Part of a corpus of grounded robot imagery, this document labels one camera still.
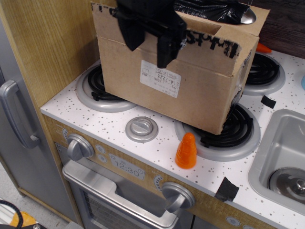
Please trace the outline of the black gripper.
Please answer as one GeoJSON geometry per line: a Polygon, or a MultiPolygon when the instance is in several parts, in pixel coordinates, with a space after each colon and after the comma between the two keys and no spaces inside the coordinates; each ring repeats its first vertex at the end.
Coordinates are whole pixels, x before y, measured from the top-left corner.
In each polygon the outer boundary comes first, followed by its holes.
{"type": "Polygon", "coordinates": [[[115,17],[131,51],[145,41],[146,31],[158,37],[158,68],[166,68],[186,46],[186,23],[175,12],[173,0],[118,0],[115,17]]]}

